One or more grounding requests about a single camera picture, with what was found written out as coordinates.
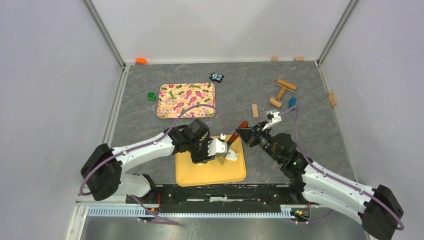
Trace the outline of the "yellow cutting mat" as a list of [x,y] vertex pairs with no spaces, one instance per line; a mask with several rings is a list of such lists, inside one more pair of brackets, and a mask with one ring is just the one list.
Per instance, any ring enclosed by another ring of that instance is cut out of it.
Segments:
[[180,187],[241,182],[247,176],[247,168],[240,138],[229,148],[236,160],[219,156],[207,163],[192,163],[189,152],[175,155],[175,181]]

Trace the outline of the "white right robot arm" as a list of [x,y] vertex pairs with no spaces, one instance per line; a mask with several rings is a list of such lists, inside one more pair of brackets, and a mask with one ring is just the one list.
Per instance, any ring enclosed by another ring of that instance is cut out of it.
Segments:
[[248,147],[258,146],[280,165],[292,181],[288,196],[293,203],[307,201],[335,210],[377,240],[390,240],[402,229],[399,221],[404,210],[389,187],[380,184],[374,188],[327,170],[304,157],[290,134],[271,135],[266,124],[237,128],[236,132]]

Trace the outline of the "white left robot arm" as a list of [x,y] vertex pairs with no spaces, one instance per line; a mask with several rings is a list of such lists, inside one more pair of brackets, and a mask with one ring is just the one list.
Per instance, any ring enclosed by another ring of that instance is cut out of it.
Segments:
[[153,203],[157,190],[146,175],[131,175],[128,171],[148,161],[177,153],[189,152],[194,163],[206,163],[218,152],[225,150],[222,144],[226,136],[211,137],[209,127],[200,119],[189,125],[167,128],[158,135],[127,146],[111,148],[98,145],[80,170],[83,186],[95,201],[103,201],[113,195],[134,195],[145,204]]

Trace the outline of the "white dough ball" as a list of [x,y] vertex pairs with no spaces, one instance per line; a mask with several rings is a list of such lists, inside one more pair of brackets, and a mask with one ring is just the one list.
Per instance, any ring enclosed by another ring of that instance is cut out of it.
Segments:
[[226,154],[226,156],[225,156],[225,159],[226,160],[229,160],[229,161],[233,161],[233,162],[235,162],[235,161],[237,161],[238,160],[238,156],[239,156],[239,154],[238,153],[236,153],[234,150],[232,150],[232,149],[229,149],[228,150],[228,152],[227,152],[227,154]]

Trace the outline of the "metal scraper with wooden handle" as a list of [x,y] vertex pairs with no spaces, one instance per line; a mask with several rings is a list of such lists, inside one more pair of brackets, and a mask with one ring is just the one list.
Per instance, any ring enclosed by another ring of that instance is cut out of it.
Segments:
[[[227,143],[227,152],[228,152],[228,150],[229,149],[231,149],[231,146],[232,146],[232,144],[238,139],[240,137],[240,134],[237,132],[237,131],[235,131],[232,135],[231,135],[231,137],[229,138],[229,140],[226,142]],[[216,159],[218,160],[218,162],[223,166],[224,165],[224,163],[225,163],[225,161],[226,161],[226,159],[225,159],[225,157],[223,157],[223,156],[216,156]]]

